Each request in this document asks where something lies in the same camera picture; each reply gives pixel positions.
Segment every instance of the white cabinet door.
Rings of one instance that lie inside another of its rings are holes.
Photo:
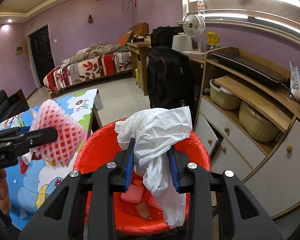
[[[241,180],[252,172],[236,150],[233,149],[225,139],[223,139],[216,155],[211,161],[211,171],[215,173],[222,173],[227,170],[233,171],[234,174],[236,174]]]
[[[225,138],[229,139],[253,168],[256,168],[266,158],[260,149],[232,121],[205,98],[201,99],[200,112],[219,129]]]
[[[300,123],[298,121],[294,123],[276,152],[256,174],[246,181],[245,185],[271,217],[300,201]]]
[[[200,113],[198,115],[197,125],[194,132],[200,138],[210,155],[218,142],[218,137],[213,132],[212,128],[208,124],[208,121]]]

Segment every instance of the bed sheet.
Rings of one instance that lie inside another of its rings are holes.
[[[62,109],[85,129],[85,136],[78,151],[88,137],[92,109],[95,105],[98,110],[103,108],[98,89],[91,89],[55,100]],[[30,126],[32,116],[29,111],[0,123],[0,130],[11,128],[13,120],[18,120],[24,126]],[[15,226],[23,229],[32,215],[41,206],[50,193],[73,169],[78,152],[75,153],[69,167],[53,166],[46,160],[38,160],[35,155],[27,166],[18,158],[19,163],[6,168],[9,195],[12,204],[10,216]]]
[[[66,67],[58,66],[46,75],[43,83],[51,94],[94,78],[130,70],[132,69],[130,61],[131,52],[128,51],[106,54]]]

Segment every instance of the human hand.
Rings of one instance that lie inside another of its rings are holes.
[[[0,210],[5,215],[11,211],[11,202],[9,198],[9,190],[6,177],[6,170],[0,170]]]

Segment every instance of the black bag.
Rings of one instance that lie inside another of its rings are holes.
[[[188,56],[168,47],[149,53],[147,87],[151,108],[189,106],[194,122],[194,78]]]
[[[172,48],[173,36],[178,33],[183,33],[182,27],[158,27],[152,31],[151,34],[151,46],[158,47],[164,46]]]

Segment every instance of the wooden knob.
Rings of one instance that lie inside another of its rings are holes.
[[[292,152],[292,146],[291,146],[291,145],[289,145],[289,146],[287,147],[287,152],[288,152],[288,153]]]

